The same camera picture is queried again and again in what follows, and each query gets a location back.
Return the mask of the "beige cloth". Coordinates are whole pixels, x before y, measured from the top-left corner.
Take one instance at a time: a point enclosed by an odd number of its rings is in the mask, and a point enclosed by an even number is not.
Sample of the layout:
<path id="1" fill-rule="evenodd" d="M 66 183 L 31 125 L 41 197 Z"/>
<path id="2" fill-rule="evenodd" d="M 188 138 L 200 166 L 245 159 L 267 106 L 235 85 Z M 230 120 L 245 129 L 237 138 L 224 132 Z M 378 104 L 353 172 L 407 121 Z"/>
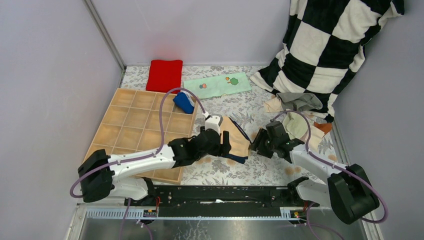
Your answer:
<path id="1" fill-rule="evenodd" d="M 230 159 L 237 163 L 244 164 L 249 158 L 249 146 L 251 144 L 249 137 L 240 127 L 240 125 L 228 116 L 223 117 L 223 121 L 220 126 L 221 143 L 221 134 L 223 133 L 223 131 L 229 132 L 229 141 L 231 145 L 229 156 L 226 159 Z"/>

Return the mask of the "blue underwear with white lettering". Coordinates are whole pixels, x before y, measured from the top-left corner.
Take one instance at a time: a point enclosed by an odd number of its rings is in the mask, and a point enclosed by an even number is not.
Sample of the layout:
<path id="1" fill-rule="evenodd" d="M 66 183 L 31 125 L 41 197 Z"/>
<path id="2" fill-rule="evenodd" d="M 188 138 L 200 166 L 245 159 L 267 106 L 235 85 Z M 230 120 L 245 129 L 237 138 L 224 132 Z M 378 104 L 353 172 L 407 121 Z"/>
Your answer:
<path id="1" fill-rule="evenodd" d="M 187 92 L 181 91 L 177 93 L 173 98 L 173 102 L 185 114 L 193 114 L 195 110 L 195 103 Z"/>

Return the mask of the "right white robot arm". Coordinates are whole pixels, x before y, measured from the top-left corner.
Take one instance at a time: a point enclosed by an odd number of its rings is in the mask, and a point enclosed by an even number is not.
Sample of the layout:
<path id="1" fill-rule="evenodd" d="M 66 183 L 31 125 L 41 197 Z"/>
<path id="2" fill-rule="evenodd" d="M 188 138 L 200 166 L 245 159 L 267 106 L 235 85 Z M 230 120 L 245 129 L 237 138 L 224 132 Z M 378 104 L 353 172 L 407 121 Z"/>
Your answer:
<path id="1" fill-rule="evenodd" d="M 299 177 L 287 184 L 287 201 L 299 206 L 304 201 L 314 202 L 332 209 L 345 224 L 352 224 L 380 206 L 377 195 L 372 192 L 364 169 L 358 165 L 335 165 L 319 161 L 308 153 L 307 145 L 300 139 L 290 139 L 279 121 L 272 121 L 260 129 L 250 145 L 258 155 L 273 155 L 302 167 L 322 182 Z"/>

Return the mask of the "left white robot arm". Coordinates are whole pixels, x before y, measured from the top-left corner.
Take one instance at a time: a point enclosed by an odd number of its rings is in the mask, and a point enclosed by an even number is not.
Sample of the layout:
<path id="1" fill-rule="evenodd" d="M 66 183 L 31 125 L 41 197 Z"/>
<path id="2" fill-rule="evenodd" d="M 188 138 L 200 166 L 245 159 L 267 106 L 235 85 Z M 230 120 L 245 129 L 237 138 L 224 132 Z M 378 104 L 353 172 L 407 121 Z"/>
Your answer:
<path id="1" fill-rule="evenodd" d="M 144 172 L 190 166 L 211 155 L 225 157 L 231 150 L 230 133 L 213 129 L 192 137 L 176 138 L 162 147 L 130 154 L 110 154 L 105 149 L 94 151 L 78 168 L 81 195 L 85 203 L 107 197 L 123 197 L 148 206 L 155 200 L 151 180 L 136 178 Z"/>

